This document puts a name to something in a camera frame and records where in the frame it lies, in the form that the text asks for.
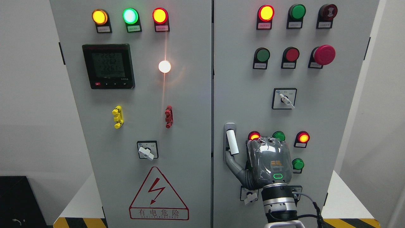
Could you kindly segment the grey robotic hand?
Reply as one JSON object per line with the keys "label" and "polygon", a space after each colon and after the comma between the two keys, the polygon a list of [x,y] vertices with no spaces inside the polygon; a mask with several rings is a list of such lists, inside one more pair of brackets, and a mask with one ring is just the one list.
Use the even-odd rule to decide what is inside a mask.
{"label": "grey robotic hand", "polygon": [[239,165],[230,151],[224,151],[225,162],[234,176],[248,190],[258,190],[271,184],[289,184],[293,167],[290,150],[285,141],[260,137],[247,141],[251,170]]}

